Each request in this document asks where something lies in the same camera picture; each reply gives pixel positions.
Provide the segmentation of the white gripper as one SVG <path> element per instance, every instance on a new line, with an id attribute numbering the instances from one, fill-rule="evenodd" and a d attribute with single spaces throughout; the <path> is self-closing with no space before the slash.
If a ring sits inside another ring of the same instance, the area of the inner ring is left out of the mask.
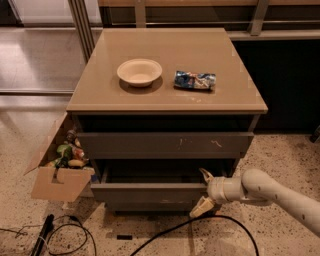
<path id="1" fill-rule="evenodd" d="M 194 208 L 191 210 L 189 216 L 191 218 L 200 217 L 202 214 L 213 209 L 215 202 L 218 204 L 228 203 L 228 199 L 224 192 L 225 177 L 213 177 L 213 175 L 204 168 L 200 168 L 203 178 L 207 185 L 207 193 L 209 197 L 202 196 Z"/>

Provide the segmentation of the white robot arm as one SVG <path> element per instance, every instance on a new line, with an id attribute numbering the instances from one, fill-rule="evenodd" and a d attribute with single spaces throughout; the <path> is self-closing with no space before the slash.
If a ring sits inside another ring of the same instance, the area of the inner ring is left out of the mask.
<path id="1" fill-rule="evenodd" d="M 207 197 L 202 196 L 191 210 L 196 218 L 211 210 L 215 204 L 234 201 L 250 205 L 275 203 L 303 226 L 320 236 L 320 203 L 281 185 L 259 169 L 248 169 L 239 177 L 213 177 L 200 168 L 207 183 Z"/>

